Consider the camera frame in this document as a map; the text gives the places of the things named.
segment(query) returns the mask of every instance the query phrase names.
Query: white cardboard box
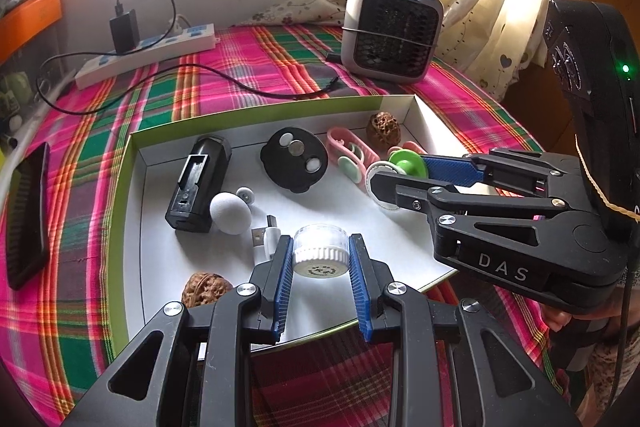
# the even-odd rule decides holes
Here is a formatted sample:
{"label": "white cardboard box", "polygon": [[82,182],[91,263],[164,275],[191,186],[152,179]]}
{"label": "white cardboard box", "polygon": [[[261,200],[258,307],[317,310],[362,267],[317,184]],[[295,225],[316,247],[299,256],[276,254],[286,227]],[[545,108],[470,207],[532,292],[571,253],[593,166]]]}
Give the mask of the white cardboard box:
{"label": "white cardboard box", "polygon": [[[276,216],[283,234],[312,223],[330,223],[348,234],[361,233],[373,259],[387,263],[396,280],[425,290],[453,270],[433,259],[426,216],[383,210],[330,164],[324,177],[304,194],[293,194],[268,178],[260,149],[278,129],[299,126],[322,140],[332,126],[364,137],[372,114],[386,110],[401,123],[402,140],[418,142],[428,153],[462,156],[465,148],[429,107],[413,95],[327,98],[244,108],[142,130],[130,136],[119,174],[110,233],[108,287],[110,323],[116,352],[164,306],[180,300],[192,273],[215,272],[234,286],[254,269],[251,232],[230,236],[172,229],[164,219],[175,184],[193,144],[202,134],[229,140],[232,157],[223,190],[250,187],[252,228]],[[484,185],[472,192],[490,193]],[[295,275],[281,343],[314,338],[356,316],[349,275],[308,279]]]}

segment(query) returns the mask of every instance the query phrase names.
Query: black cable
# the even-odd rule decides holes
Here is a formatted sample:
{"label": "black cable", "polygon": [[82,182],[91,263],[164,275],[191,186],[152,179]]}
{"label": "black cable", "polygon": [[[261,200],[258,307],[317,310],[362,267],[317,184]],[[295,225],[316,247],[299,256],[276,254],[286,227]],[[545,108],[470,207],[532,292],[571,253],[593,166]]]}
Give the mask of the black cable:
{"label": "black cable", "polygon": [[97,109],[92,109],[92,110],[89,110],[89,111],[72,111],[72,110],[69,110],[69,109],[65,109],[63,107],[59,107],[55,103],[51,102],[48,98],[46,98],[43,95],[43,93],[40,91],[40,86],[39,86],[39,84],[37,82],[36,82],[36,89],[38,91],[38,94],[44,100],[44,102],[47,105],[49,105],[49,107],[55,109],[56,111],[62,112],[64,114],[69,114],[71,116],[87,116],[87,115],[90,115],[90,114],[97,114],[99,112],[102,112],[102,111],[112,107],[113,105],[115,105],[117,102],[119,102],[121,99],[123,99],[125,96],[127,96],[131,91],[133,91],[134,89],[139,87],[143,82],[147,81],[148,79],[153,78],[155,76],[158,76],[158,74],[167,73],[168,71],[177,70],[179,68],[200,68],[201,70],[206,70],[206,71],[209,71],[210,73],[214,73],[214,74],[217,74],[218,76],[221,76],[225,80],[228,80],[229,82],[232,82],[233,84],[236,84],[236,86],[240,87],[241,89],[244,89],[245,91],[248,91],[248,92],[253,93],[253,94],[257,94],[259,96],[264,96],[265,98],[276,98],[278,100],[303,100],[304,98],[313,98],[315,96],[320,96],[322,94],[327,94],[327,93],[331,92],[332,90],[334,90],[335,85],[337,84],[338,80],[340,79],[340,77],[336,76],[331,82],[329,82],[329,84],[326,87],[324,87],[323,89],[318,89],[318,90],[316,90],[314,92],[305,92],[305,93],[267,92],[267,91],[263,91],[263,90],[260,90],[260,89],[255,89],[255,87],[247,86],[246,84],[243,84],[242,82],[240,82],[240,80],[238,80],[238,79],[236,79],[236,78],[234,78],[232,76],[229,76],[226,73],[223,73],[223,71],[216,70],[214,68],[211,68],[210,66],[205,66],[204,64],[198,64],[196,62],[190,62],[190,63],[187,63],[187,64],[175,64],[175,65],[170,66],[168,68],[164,68],[162,70],[156,71],[156,73],[148,74],[147,76],[144,76],[139,81],[137,81],[135,84],[133,84],[133,86],[130,86],[129,89],[127,89],[126,91],[124,91],[123,93],[118,95],[116,98],[111,100],[111,102],[108,102],[108,103],[98,107]]}
{"label": "black cable", "polygon": [[[175,20],[176,17],[178,15],[177,9],[175,8],[175,0],[169,0],[171,1],[171,7],[174,11],[174,17],[173,20],[171,22],[171,26],[169,27],[169,29],[164,33],[164,35],[162,35],[156,42],[152,42],[151,44],[148,44],[146,46],[143,46],[142,48],[139,49],[135,49],[135,50],[131,50],[125,53],[116,53],[116,52],[71,52],[71,53],[61,53],[58,55],[53,55],[52,57],[49,57],[47,60],[45,60],[41,65],[40,68],[38,70],[38,77],[42,76],[42,71],[44,70],[45,66],[47,64],[49,64],[50,62],[54,61],[54,60],[58,60],[59,58],[67,58],[67,57],[79,57],[81,55],[94,55],[94,56],[101,56],[101,55],[107,55],[109,57],[124,57],[126,55],[133,55],[134,53],[140,53],[143,52],[145,50],[148,50],[149,48],[152,48],[153,46],[155,46],[156,44],[160,43],[162,40],[164,40],[165,38],[168,37],[169,33],[171,33],[171,31],[174,29],[175,26]],[[117,6],[122,6],[120,4],[120,0],[116,0],[116,12],[118,10]],[[46,100],[46,98],[44,98],[41,90],[40,90],[40,81],[36,81],[36,90],[38,91],[38,94],[40,96],[43,97],[43,99],[48,102]]]}
{"label": "black cable", "polygon": [[[223,73],[222,71],[216,70],[216,69],[211,68],[209,66],[205,66],[204,64],[192,63],[192,64],[177,64],[175,66],[171,66],[170,68],[164,68],[164,70],[156,71],[156,73],[154,73],[154,74],[148,74],[147,76],[144,76],[139,81],[137,81],[133,86],[130,86],[129,89],[124,91],[122,94],[118,95],[116,98],[111,100],[111,102],[106,103],[106,104],[102,105],[101,107],[99,107],[97,109],[92,109],[92,110],[89,110],[89,111],[72,111],[72,110],[69,110],[69,109],[65,109],[63,107],[59,107],[55,103],[51,102],[44,95],[44,93],[40,89],[40,86],[41,86],[42,82],[45,80],[43,78],[43,71],[44,71],[45,66],[47,66],[47,64],[49,64],[50,62],[52,62],[54,60],[58,60],[59,58],[78,57],[79,55],[108,55],[110,57],[123,57],[125,55],[132,55],[134,53],[139,53],[139,52],[142,52],[144,50],[148,50],[149,48],[152,48],[156,44],[159,44],[163,39],[167,38],[169,36],[169,34],[171,33],[172,29],[175,26],[175,20],[176,20],[176,17],[178,15],[177,9],[175,7],[175,0],[170,0],[170,1],[171,1],[172,9],[174,11],[173,20],[171,22],[171,25],[170,25],[169,29],[156,42],[148,44],[147,46],[144,46],[144,47],[142,47],[140,49],[135,49],[135,50],[132,50],[132,51],[129,51],[129,52],[126,52],[126,53],[115,53],[115,52],[108,52],[108,53],[103,53],[103,52],[72,52],[72,53],[63,53],[63,54],[59,54],[59,55],[53,55],[52,57],[49,57],[47,60],[45,60],[40,65],[40,69],[38,71],[38,77],[39,78],[38,78],[38,81],[36,81],[36,91],[38,92],[40,97],[43,99],[43,101],[47,105],[49,105],[50,108],[55,109],[56,111],[62,112],[64,114],[69,114],[71,116],[87,116],[87,115],[90,115],[90,114],[97,114],[97,113],[102,112],[102,111],[112,107],[113,105],[115,105],[117,102],[119,102],[121,99],[123,99],[125,96],[127,96],[131,91],[136,89],[138,86],[140,86],[146,80],[148,80],[148,79],[150,79],[150,78],[152,78],[154,76],[157,76],[158,74],[167,73],[167,72],[169,72],[171,70],[175,70],[175,69],[178,69],[178,68],[181,68],[181,67],[195,67],[195,68],[200,68],[200,69],[203,69],[203,70],[210,71],[210,73],[217,74],[217,75],[221,76],[222,78],[227,79],[229,82],[232,82],[232,83],[236,84],[236,86],[240,87],[241,89],[244,89],[245,91],[257,94],[259,96],[264,96],[266,98],[276,98],[278,100],[301,100],[303,98],[312,98],[312,97],[315,97],[315,96],[320,96],[322,94],[329,93],[331,90],[334,89],[335,84],[338,81],[338,76],[336,76],[329,83],[329,85],[327,87],[325,87],[324,89],[316,90],[314,92],[301,93],[301,94],[266,92],[266,91],[262,91],[260,89],[255,89],[255,87],[247,86],[246,84],[243,84],[242,82],[240,82],[238,79],[233,78],[232,76],[229,76],[228,74]],[[122,14],[122,4],[120,4],[120,0],[116,0],[116,14],[118,14],[118,15]]]}
{"label": "black cable", "polygon": [[[633,243],[636,243],[638,240],[638,229],[640,229],[639,225],[636,225],[634,230],[634,239]],[[632,248],[637,251],[637,245],[634,245]],[[631,302],[631,292],[634,287],[634,280],[636,279],[636,272],[638,271],[640,258],[638,257],[636,251],[632,254],[633,258],[629,259],[626,266],[626,279],[625,279],[625,289],[622,294],[622,314],[620,315],[620,332],[618,339],[618,353],[616,356],[616,370],[613,376],[613,382],[611,384],[611,393],[609,394],[609,402],[607,403],[607,408],[611,407],[614,400],[616,399],[616,392],[618,391],[618,386],[620,384],[620,376],[622,375],[622,365],[625,359],[625,347],[626,347],[626,329],[628,328],[629,321],[629,305]]]}
{"label": "black cable", "polygon": [[598,420],[597,427],[632,427],[640,417],[640,365],[636,367],[625,388]]}

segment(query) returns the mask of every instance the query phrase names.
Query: walnut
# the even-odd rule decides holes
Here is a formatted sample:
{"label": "walnut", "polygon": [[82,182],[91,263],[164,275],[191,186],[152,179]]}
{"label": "walnut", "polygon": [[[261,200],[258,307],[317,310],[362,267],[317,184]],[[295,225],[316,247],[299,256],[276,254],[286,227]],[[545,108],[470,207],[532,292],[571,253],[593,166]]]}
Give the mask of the walnut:
{"label": "walnut", "polygon": [[369,119],[367,138],[373,149],[386,151],[400,143],[400,124],[388,112],[379,112]]}
{"label": "walnut", "polygon": [[196,272],[187,281],[182,292],[182,304],[187,308],[209,304],[220,299],[234,287],[217,273]]}

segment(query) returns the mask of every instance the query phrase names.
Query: small white wheel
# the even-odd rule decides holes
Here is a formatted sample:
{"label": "small white wheel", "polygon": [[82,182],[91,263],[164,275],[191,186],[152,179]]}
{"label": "small white wheel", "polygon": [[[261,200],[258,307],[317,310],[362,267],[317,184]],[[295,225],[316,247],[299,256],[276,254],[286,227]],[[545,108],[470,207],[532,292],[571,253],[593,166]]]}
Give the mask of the small white wheel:
{"label": "small white wheel", "polygon": [[254,204],[255,194],[249,187],[240,187],[236,190],[236,196],[246,204]]}

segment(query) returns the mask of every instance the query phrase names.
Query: plug adapter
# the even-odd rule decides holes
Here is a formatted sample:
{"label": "plug adapter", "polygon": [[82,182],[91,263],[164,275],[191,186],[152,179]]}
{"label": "plug adapter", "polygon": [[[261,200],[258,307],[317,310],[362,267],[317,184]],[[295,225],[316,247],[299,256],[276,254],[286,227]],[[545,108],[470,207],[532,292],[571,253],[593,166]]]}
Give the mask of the plug adapter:
{"label": "plug adapter", "polygon": [[117,15],[109,21],[109,26],[111,26],[111,38],[116,53],[130,52],[140,44],[135,10]]}

